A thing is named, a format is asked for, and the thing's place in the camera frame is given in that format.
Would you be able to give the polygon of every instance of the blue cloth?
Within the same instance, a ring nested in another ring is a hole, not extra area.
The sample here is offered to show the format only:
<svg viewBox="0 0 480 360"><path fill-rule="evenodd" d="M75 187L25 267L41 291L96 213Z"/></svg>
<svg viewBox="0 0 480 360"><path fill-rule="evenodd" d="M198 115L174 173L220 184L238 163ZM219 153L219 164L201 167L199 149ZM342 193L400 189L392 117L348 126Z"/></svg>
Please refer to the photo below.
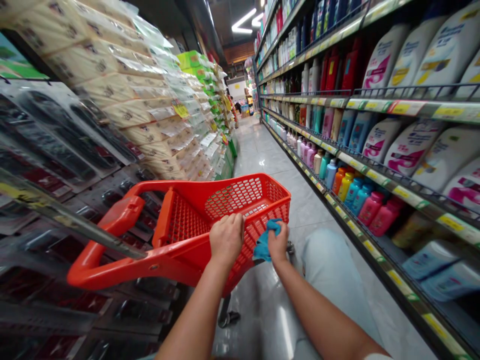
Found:
<svg viewBox="0 0 480 360"><path fill-rule="evenodd" d="M253 249L253 260L263 259L267 262L271 262L272 258L270 257L269 251L269 231L274 230L275 236L280 234L281 227L277 222L282 221L282 219L271 219L266 223L266 230L256 241L256 246Z"/></svg>

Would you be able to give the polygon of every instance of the shopping cart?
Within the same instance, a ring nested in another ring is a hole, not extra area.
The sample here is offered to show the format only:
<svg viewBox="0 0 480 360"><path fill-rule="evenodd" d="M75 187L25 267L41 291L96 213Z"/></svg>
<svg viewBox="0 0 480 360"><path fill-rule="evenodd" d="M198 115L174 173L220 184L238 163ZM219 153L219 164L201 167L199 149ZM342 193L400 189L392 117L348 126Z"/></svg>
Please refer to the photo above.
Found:
<svg viewBox="0 0 480 360"><path fill-rule="evenodd" d="M210 181L144 181L115 203L98 224L118 237L135 226L145 192L165 193L146 257L124 258L100 266L106 248L90 241L68 272L68 282L88 290L109 288L145 277L164 277L195 287L210 260L209 231L224 215L245 218L244 243L223 290L224 297L254 266L253 251L267 221L289 221L290 193L264 173Z"/></svg>

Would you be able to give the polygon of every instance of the blue bottle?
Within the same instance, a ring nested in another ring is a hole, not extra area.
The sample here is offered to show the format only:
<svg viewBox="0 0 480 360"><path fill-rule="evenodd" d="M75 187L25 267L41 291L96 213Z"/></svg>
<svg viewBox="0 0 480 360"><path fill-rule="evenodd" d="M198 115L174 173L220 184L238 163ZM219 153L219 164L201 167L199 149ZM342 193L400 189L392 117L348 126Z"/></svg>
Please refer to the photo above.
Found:
<svg viewBox="0 0 480 360"><path fill-rule="evenodd" d="M322 126L323 126L323 122L324 122L324 114L325 114L325 107L324 106L318 106L318 110L316 112L316 118L318 119L315 119L315 131L317 133L321 133L321 129L322 129Z"/></svg>
<svg viewBox="0 0 480 360"><path fill-rule="evenodd" d="M372 194L373 190L374 187L370 184L365 184L360 190L358 190L355 199L353 200L353 203L350 207L352 213L354 213L356 216L360 214L360 210L362 210L365 200L367 200L367 198Z"/></svg>
<svg viewBox="0 0 480 360"><path fill-rule="evenodd" d="M323 32L326 33L334 25L336 0L325 0L325 19L323 20Z"/></svg>
<svg viewBox="0 0 480 360"><path fill-rule="evenodd" d="M353 179L353 182L348 188L348 194L346 195L345 202L344 202L347 208L349 209L352 208L355 197L357 196L357 193L359 192L359 190L362 188L363 184L364 184L364 181L360 177L356 177Z"/></svg>
<svg viewBox="0 0 480 360"><path fill-rule="evenodd" d="M347 15L348 0L336 0L335 16L333 17L333 26Z"/></svg>
<svg viewBox="0 0 480 360"><path fill-rule="evenodd" d="M316 29L315 39L318 39L324 33L324 18L325 18L325 0L320 0L316 6Z"/></svg>
<svg viewBox="0 0 480 360"><path fill-rule="evenodd" d="M362 4L362 0L348 0L348 4L346 6L346 13L350 14L353 12L353 14L357 14L360 12L360 5Z"/></svg>
<svg viewBox="0 0 480 360"><path fill-rule="evenodd" d="M357 112L355 110L345 110L341 118L340 131L338 132L338 142L347 147L350 141L352 128L354 127L355 117Z"/></svg>
<svg viewBox="0 0 480 360"><path fill-rule="evenodd" d="M315 106L315 115L313 117L313 131L319 133L320 132L320 122L322 116L322 108L323 106Z"/></svg>
<svg viewBox="0 0 480 360"><path fill-rule="evenodd" d="M315 0L315 6L313 7L313 14L311 16L310 24L310 43L315 41L315 32L317 31L317 6L319 5L319 0Z"/></svg>
<svg viewBox="0 0 480 360"><path fill-rule="evenodd" d="M303 23L302 23L302 20L300 20L297 26L298 31L296 32L295 56L300 54L300 52L302 51L302 27L303 27Z"/></svg>
<svg viewBox="0 0 480 360"><path fill-rule="evenodd" d="M349 148L357 153L362 153L364 149L365 139L372 127L375 125L377 119L373 113L367 111L359 111L350 136Z"/></svg>
<svg viewBox="0 0 480 360"><path fill-rule="evenodd" d="M301 49L300 52L302 52L308 44L307 41L307 33L310 35L308 32L308 20L307 20L307 15L303 17L303 25L301 26Z"/></svg>
<svg viewBox="0 0 480 360"><path fill-rule="evenodd" d="M422 281L425 292L439 302L455 300L480 290L478 262L462 260Z"/></svg>
<svg viewBox="0 0 480 360"><path fill-rule="evenodd" d="M326 170L326 186L331 189L334 186L335 174L339 166L337 165L337 159L330 160Z"/></svg>
<svg viewBox="0 0 480 360"><path fill-rule="evenodd" d="M328 152L321 158L320 171L318 172L318 177L320 179L325 179L327 177L327 166L332 160L332 155Z"/></svg>
<svg viewBox="0 0 480 360"><path fill-rule="evenodd" d="M414 279L421 280L460 260L461 253L452 243L436 239L402 264Z"/></svg>

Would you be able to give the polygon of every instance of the fluorescent light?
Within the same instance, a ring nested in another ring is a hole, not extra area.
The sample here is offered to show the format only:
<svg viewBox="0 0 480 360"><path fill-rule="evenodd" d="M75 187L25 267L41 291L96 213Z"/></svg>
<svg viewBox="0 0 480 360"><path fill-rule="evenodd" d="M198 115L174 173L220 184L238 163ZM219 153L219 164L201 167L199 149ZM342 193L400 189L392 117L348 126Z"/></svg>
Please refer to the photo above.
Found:
<svg viewBox="0 0 480 360"><path fill-rule="evenodd" d="M253 18L253 20L251 21L251 25L256 27L256 28L259 28L262 24L260 23L260 19L262 18L262 16L264 15L264 13L262 12L260 15L258 16L255 16Z"/></svg>
<svg viewBox="0 0 480 360"><path fill-rule="evenodd" d="M243 34L251 34L254 31L252 29L246 29L246 28L241 28L239 27L242 25L244 22L246 22L248 19L250 19L255 13L257 12L256 8L253 8L248 12L247 15L242 17L240 20L238 20L233 26L231 27L231 31L234 33L243 33Z"/></svg>

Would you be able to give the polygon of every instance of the white bottle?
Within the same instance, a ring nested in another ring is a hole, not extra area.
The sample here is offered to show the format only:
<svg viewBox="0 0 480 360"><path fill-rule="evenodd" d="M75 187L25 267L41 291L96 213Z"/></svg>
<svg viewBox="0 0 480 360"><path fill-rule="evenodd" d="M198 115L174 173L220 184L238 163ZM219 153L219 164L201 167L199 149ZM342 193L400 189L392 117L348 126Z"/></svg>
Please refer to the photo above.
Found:
<svg viewBox="0 0 480 360"><path fill-rule="evenodd" d="M472 159L480 156L480 128L468 125L445 130L425 155L412 179L437 193Z"/></svg>
<svg viewBox="0 0 480 360"><path fill-rule="evenodd" d="M461 77L460 82L465 83L480 83L480 49L476 53L475 57L471 61L470 65L466 68L465 73ZM455 100L466 100L470 95L475 92L469 100L480 99L480 88L477 88L476 85L472 86L461 86L455 93Z"/></svg>
<svg viewBox="0 0 480 360"><path fill-rule="evenodd" d="M480 1L473 1L450 16L438 29L423 58L413 85L458 83L467 65L480 46ZM426 99L445 96L451 91L444 87L417 89L415 97Z"/></svg>
<svg viewBox="0 0 480 360"><path fill-rule="evenodd" d="M366 137L362 154L377 163L382 163L387 150L405 122L406 120L402 121L397 116L390 116L378 122Z"/></svg>
<svg viewBox="0 0 480 360"><path fill-rule="evenodd" d="M415 121L395 139L383 164L400 174L411 176L444 126L441 121L425 118Z"/></svg>
<svg viewBox="0 0 480 360"><path fill-rule="evenodd" d="M421 283L426 293L447 302L480 290L480 266L470 260L459 261Z"/></svg>
<svg viewBox="0 0 480 360"><path fill-rule="evenodd" d="M319 58L313 59L313 65L308 74L308 92L316 93L319 90Z"/></svg>
<svg viewBox="0 0 480 360"><path fill-rule="evenodd" d="M363 78L364 89L385 88L390 79L392 68L399 54L400 48L407 37L409 31L408 23L402 23L404 18L398 18L398 22L394 24L390 31L380 39L371 54L368 67L366 68L365 77ZM367 95L375 96L378 91L372 91Z"/></svg>
<svg viewBox="0 0 480 360"><path fill-rule="evenodd" d="M312 121L311 121L311 116L312 116L312 105L307 105L306 106L306 115L305 115L305 126L309 129L311 129Z"/></svg>
<svg viewBox="0 0 480 360"><path fill-rule="evenodd" d="M298 140L296 141L296 154L300 157L300 159L302 158L302 140L302 137L299 136Z"/></svg>
<svg viewBox="0 0 480 360"><path fill-rule="evenodd" d="M306 93L309 90L309 64L305 63L301 72L301 92Z"/></svg>
<svg viewBox="0 0 480 360"><path fill-rule="evenodd" d="M480 157L460 169L445 186L442 194L480 213Z"/></svg>
<svg viewBox="0 0 480 360"><path fill-rule="evenodd" d="M460 259L460 251L450 242L430 241L402 267L414 279L420 280Z"/></svg>
<svg viewBox="0 0 480 360"><path fill-rule="evenodd" d="M396 60L391 73L388 87L407 87L410 86L417 74L420 62L424 58L427 47L439 27L447 19L448 7L446 1L433 1L425 13L419 26L413 29L406 38ZM395 92L396 96L407 95L408 91L404 89L386 91L388 95Z"/></svg>

